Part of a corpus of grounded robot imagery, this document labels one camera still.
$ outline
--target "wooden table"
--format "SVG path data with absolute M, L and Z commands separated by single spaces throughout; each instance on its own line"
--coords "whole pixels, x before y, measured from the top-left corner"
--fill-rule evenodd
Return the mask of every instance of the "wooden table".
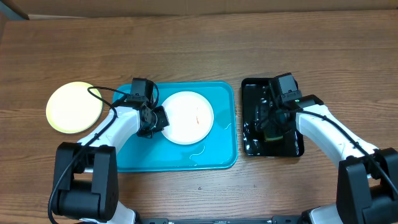
M 119 174 L 120 201 L 143 217 L 271 217 L 333 203 L 337 170 L 307 138 L 299 159 L 243 152 L 242 79 L 285 72 L 366 141 L 398 148 L 398 11 L 7 22 L 0 222 L 48 223 L 55 150 L 92 130 L 52 129 L 45 118 L 50 95 L 72 81 L 116 88 L 132 77 L 224 80 L 234 89 L 238 122 L 239 158 L 230 169 Z

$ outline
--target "robotic arm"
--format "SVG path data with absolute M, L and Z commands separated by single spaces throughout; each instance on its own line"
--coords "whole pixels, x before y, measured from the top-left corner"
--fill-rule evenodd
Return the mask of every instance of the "robotic arm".
M 398 185 L 396 172 L 398 153 L 393 149 L 380 151 L 376 146 L 357 137 L 331 115 L 328 108 L 316 96 L 303 97 L 290 73 L 275 77 L 271 84 L 275 103 L 285 111 L 290 111 L 281 113 L 282 116 L 276 116 L 277 122 L 309 137 L 339 169 L 336 203 L 303 212 L 297 217 L 296 222 L 290 223 L 398 222 L 398 195 L 383 179 L 379 186 L 369 188 L 368 177 L 380 179 L 381 175 L 356 146 L 360 145 L 368 154 L 372 154 L 395 186 Z M 137 134 L 150 138 L 169 123 L 163 107 L 152 106 L 154 104 L 153 83 L 149 80 L 133 79 L 132 85 L 131 94 L 126 101 L 115 105 L 118 118 L 114 124 L 90 145 L 89 153 L 62 180 L 56 192 L 57 197 L 52 204 L 55 214 L 95 223 L 132 224 L 136 221 L 136 213 L 118 202 L 116 154 L 131 135 Z M 322 118 L 306 112 L 326 117 Z M 60 173 L 65 170 L 73 155 L 81 149 L 81 145 L 95 137 L 112 117 L 113 111 L 110 111 L 108 117 L 87 137 L 79 140 L 78 143 L 64 142 L 58 147 L 54 183 L 58 181 Z M 325 118 L 336 123 L 355 142 L 350 142 L 336 126 Z M 92 182 L 74 180 L 73 174 L 83 171 L 93 172 Z M 172 223 L 196 222 L 176 220 Z

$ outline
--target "round plate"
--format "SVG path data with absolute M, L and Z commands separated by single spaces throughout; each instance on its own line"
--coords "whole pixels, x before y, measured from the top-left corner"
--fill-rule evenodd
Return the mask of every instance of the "round plate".
M 102 101 L 91 96 L 85 82 L 72 82 L 56 90 L 47 102 L 45 115 L 57 131 L 72 134 L 84 131 L 100 117 Z M 101 97 L 98 90 L 91 90 Z
M 191 91 L 169 96 L 162 104 L 170 125 L 163 135 L 177 144 L 193 144 L 202 140 L 213 126 L 213 108 L 206 98 Z

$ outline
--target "yellow plate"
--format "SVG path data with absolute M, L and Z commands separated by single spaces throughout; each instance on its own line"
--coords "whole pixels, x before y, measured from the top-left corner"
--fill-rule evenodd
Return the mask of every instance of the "yellow plate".
M 45 115 L 50 125 L 67 134 L 79 133 L 92 126 L 102 112 L 102 101 L 91 96 L 85 82 L 72 82 L 56 90 L 47 102 Z M 91 90 L 101 97 L 98 90 Z

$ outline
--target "teal tray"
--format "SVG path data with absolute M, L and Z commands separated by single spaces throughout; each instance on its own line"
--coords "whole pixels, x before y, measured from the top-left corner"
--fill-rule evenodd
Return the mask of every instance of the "teal tray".
M 213 107 L 214 123 L 209 134 L 191 145 L 178 145 L 156 133 L 152 139 L 131 136 L 117 156 L 118 172 L 227 169 L 238 158 L 234 93 L 225 82 L 158 83 L 160 106 L 180 91 L 204 96 Z M 130 93 L 131 84 L 118 90 Z M 121 97 L 115 93 L 113 101 Z

